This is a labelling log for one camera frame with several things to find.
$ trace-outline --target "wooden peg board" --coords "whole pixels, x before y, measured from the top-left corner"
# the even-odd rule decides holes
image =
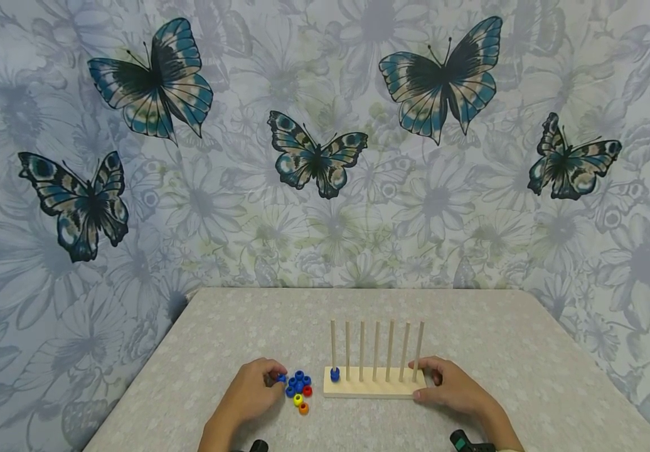
[[[412,399],[415,390],[423,389],[425,376],[418,370],[415,381],[412,369],[405,369],[403,381],[399,381],[400,368],[391,367],[390,381],[385,380],[386,367],[378,367],[373,381],[373,367],[363,367],[363,381],[360,381],[359,368],[350,370],[350,381],[345,380],[345,369],[340,368],[340,380],[330,380],[332,367],[325,367],[323,394],[325,397],[341,399]]]

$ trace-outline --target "child's hand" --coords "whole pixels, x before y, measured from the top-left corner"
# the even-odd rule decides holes
[[[278,373],[287,374],[287,369],[275,360],[258,358],[246,363],[235,375],[217,411],[233,419],[237,425],[257,418],[284,396],[282,382],[276,382],[272,387],[265,384],[266,376],[276,380]]]
[[[408,366],[412,369],[413,361]],[[420,358],[418,367],[429,368],[435,382],[435,387],[425,387],[413,393],[418,402],[445,405],[470,415],[481,415],[498,404],[453,361],[439,357]]]

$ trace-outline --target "gray tablecloth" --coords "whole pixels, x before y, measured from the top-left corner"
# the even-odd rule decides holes
[[[538,302],[520,291],[202,289],[164,338],[86,452],[197,450],[203,424],[242,363],[277,358],[312,377],[311,412],[290,399],[241,429],[234,447],[257,438],[273,452],[452,451],[448,437],[477,428],[444,410],[410,400],[325,399],[330,319],[351,320],[357,365],[366,320],[365,365],[374,322],[381,358],[388,320],[396,319],[393,361],[405,322],[425,320],[422,355],[452,358],[496,396],[528,452],[650,451],[650,426]],[[351,370],[357,375],[357,368]]]

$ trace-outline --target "wall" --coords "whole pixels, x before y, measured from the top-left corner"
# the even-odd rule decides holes
[[[88,61],[148,62],[178,16],[214,100],[174,68],[194,107],[135,133]],[[440,137],[407,132],[378,63],[448,55],[458,85],[456,44],[488,16],[503,20],[499,47],[479,41],[486,65],[498,49],[496,88],[482,72],[461,85],[493,98],[452,98]],[[390,88],[439,88],[415,66]],[[139,74],[99,87],[115,104],[108,87],[136,97]],[[358,155],[338,196],[281,181],[296,161],[278,172],[273,128],[292,124],[270,110],[321,144],[368,135],[336,142]],[[571,191],[563,168],[541,183],[549,113],[569,144],[611,140],[572,155]],[[650,422],[650,0],[0,1],[0,451],[81,449],[198,284],[524,289]]]

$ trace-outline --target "finger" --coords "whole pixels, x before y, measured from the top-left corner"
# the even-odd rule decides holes
[[[275,373],[275,378],[277,374],[287,374],[287,369],[285,366],[281,365],[278,361],[275,360],[266,360],[263,358],[257,362],[259,370],[262,372],[262,375]]]
[[[423,389],[416,390],[413,393],[415,401],[422,404],[443,404],[443,391],[440,387],[424,387]]]
[[[268,387],[267,390],[269,391],[270,404],[272,405],[284,394],[284,383],[282,381],[278,381],[274,385]]]
[[[408,367],[412,369],[414,363],[415,361],[409,362]],[[428,367],[429,369],[437,370],[438,372],[440,372],[440,374],[443,373],[444,365],[445,365],[445,360],[440,357],[425,357],[425,358],[419,358],[417,360],[417,366],[419,367],[419,369],[425,369],[425,367]]]

